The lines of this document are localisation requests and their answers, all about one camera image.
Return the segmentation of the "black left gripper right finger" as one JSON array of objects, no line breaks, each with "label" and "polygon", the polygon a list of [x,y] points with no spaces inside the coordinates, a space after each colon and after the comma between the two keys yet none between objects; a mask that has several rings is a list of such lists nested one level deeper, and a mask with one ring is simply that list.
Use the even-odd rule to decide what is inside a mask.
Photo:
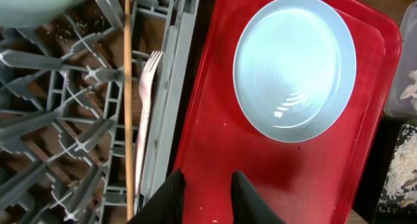
[{"label": "black left gripper right finger", "polygon": [[231,202],[234,224],[284,224],[267,205],[242,171],[231,179]]}]

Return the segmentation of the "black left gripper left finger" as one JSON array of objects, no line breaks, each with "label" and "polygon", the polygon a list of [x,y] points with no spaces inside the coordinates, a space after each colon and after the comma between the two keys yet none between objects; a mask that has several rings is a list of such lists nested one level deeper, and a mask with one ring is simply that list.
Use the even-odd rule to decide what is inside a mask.
[{"label": "black left gripper left finger", "polygon": [[184,174],[177,169],[126,224],[182,224],[185,187]]}]

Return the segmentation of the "light blue plate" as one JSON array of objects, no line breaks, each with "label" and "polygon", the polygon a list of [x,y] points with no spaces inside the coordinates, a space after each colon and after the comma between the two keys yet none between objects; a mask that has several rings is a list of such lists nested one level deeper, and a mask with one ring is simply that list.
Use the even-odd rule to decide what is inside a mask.
[{"label": "light blue plate", "polygon": [[313,139],[344,112],[356,48],[340,13],[322,0],[273,0],[246,24],[233,86],[248,122],[284,143]]}]

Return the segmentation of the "mint green bowl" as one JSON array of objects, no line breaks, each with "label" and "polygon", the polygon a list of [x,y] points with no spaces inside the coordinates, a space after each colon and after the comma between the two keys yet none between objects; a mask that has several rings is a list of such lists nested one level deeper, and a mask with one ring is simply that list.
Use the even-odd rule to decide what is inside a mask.
[{"label": "mint green bowl", "polygon": [[58,17],[76,0],[1,0],[1,27],[35,27]]}]

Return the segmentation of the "white plastic fork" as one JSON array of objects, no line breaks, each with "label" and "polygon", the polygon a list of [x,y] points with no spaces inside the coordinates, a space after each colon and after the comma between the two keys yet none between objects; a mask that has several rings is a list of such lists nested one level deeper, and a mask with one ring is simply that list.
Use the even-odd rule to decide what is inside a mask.
[{"label": "white plastic fork", "polygon": [[142,103],[142,108],[135,152],[135,196],[139,195],[141,183],[143,160],[145,156],[145,145],[151,113],[152,83],[162,56],[162,51],[153,51],[148,61],[146,62],[146,65],[143,68],[141,77],[139,79],[139,97]]}]

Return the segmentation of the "wooden chopstick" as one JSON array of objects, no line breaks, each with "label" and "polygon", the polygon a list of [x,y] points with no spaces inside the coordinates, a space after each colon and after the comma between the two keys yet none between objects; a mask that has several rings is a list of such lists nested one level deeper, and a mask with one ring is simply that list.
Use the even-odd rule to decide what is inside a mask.
[{"label": "wooden chopstick", "polygon": [[134,216],[134,159],[132,125],[132,34],[130,0],[124,4],[124,126],[127,221]]}]

